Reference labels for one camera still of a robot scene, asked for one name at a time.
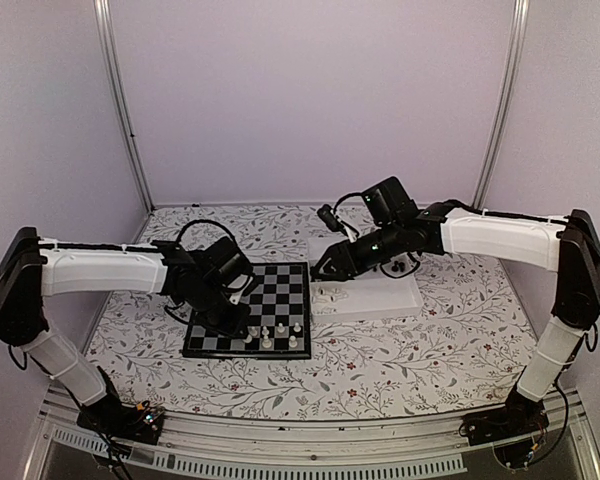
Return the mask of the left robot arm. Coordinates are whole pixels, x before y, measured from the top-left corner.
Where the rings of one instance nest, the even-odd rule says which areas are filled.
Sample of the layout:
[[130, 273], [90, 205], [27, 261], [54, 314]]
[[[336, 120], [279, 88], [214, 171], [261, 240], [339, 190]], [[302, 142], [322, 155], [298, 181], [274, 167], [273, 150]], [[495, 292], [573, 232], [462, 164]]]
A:
[[137, 409], [125, 406], [108, 376], [51, 326], [44, 298], [79, 292], [158, 294], [188, 305], [204, 327], [238, 338], [249, 318], [240, 299], [255, 285], [254, 268], [231, 233], [205, 249], [187, 250], [179, 239], [65, 243], [23, 227], [0, 262], [0, 340], [59, 381], [106, 433], [118, 434], [128, 418], [138, 420]]

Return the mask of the black grey chessboard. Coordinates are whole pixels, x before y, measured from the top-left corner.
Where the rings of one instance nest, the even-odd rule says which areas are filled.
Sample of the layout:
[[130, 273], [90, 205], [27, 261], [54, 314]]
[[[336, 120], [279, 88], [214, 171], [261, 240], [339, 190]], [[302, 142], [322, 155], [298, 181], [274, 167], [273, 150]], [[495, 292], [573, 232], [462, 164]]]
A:
[[[249, 327], [257, 327], [259, 335], [249, 345], [244, 339], [229, 339], [208, 332], [198, 323], [188, 327], [182, 356], [204, 359], [258, 359], [258, 360], [308, 360], [311, 358], [311, 308], [309, 269], [305, 262], [256, 263], [254, 273], [257, 287], [240, 302], [250, 307]], [[283, 335], [277, 333], [279, 323], [286, 327]], [[296, 333], [294, 324], [302, 330]], [[262, 346], [262, 327], [269, 329], [272, 346]], [[290, 336], [297, 338], [297, 346], [290, 348]]]

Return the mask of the white plastic tray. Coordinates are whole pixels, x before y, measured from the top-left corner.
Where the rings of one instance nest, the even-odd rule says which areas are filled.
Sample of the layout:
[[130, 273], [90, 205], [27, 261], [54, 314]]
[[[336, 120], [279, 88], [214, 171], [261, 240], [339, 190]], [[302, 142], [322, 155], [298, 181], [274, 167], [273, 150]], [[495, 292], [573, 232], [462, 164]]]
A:
[[383, 273], [380, 276], [374, 271], [368, 271], [345, 282], [316, 281], [310, 275], [309, 286], [310, 295], [311, 290], [316, 287], [340, 287], [349, 293], [345, 310], [341, 314], [318, 317], [311, 311], [312, 320], [317, 324], [416, 316], [424, 305], [414, 274], [402, 279], [390, 279]]

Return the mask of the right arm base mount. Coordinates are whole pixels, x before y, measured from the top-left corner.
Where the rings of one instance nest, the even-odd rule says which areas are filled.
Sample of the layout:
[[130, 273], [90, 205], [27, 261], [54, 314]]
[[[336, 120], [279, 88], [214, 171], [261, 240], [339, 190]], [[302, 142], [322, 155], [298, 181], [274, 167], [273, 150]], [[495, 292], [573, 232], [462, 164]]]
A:
[[470, 446], [490, 444], [500, 465], [518, 470], [532, 463], [548, 426], [542, 402], [522, 403], [467, 414], [462, 417], [458, 434]]

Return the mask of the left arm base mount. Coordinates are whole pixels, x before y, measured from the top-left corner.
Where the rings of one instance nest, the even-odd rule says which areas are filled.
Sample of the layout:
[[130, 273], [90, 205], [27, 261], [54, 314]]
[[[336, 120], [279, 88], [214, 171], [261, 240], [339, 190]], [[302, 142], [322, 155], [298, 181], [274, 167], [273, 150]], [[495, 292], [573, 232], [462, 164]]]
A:
[[80, 406], [77, 425], [106, 436], [157, 445], [164, 425], [165, 409], [145, 400], [125, 405], [107, 395], [94, 404]]

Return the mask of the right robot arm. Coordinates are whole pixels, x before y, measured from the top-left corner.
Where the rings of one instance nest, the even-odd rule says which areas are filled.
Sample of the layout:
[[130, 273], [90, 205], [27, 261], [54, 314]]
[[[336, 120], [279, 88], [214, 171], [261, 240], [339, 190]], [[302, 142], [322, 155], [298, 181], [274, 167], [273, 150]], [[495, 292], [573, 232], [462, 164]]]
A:
[[458, 200], [421, 209], [391, 176], [359, 193], [375, 231], [329, 246], [311, 269], [316, 280], [345, 282], [401, 254], [476, 254], [556, 273], [551, 318], [536, 352], [497, 415], [517, 436], [600, 316], [600, 241], [590, 215], [538, 217], [478, 210]]

